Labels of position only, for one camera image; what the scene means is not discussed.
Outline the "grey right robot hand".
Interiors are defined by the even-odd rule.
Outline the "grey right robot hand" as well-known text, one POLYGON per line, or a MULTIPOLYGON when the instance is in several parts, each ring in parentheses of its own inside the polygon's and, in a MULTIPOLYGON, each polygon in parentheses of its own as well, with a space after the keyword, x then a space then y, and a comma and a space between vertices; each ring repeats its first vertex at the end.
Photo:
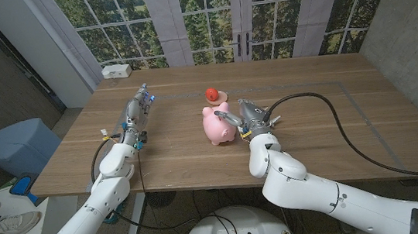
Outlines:
POLYGON ((239 99, 240 116, 232 114, 229 111, 223 112, 216 110, 214 114, 231 126, 236 126, 243 139, 251 141, 260 134, 269 133, 271 130, 271 122, 266 119, 268 112, 257 106, 253 101, 248 99, 239 99))

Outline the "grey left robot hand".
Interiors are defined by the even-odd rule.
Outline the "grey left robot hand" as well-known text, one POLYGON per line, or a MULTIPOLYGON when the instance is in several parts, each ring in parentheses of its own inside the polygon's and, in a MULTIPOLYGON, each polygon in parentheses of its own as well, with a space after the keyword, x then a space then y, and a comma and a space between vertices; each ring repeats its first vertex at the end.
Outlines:
POLYGON ((148 114, 154 102, 155 96, 148 93, 146 83, 140 86, 135 97, 128 101, 125 107, 125 123, 122 126, 122 134, 119 142, 137 147, 143 139, 143 130, 148 122, 148 114))

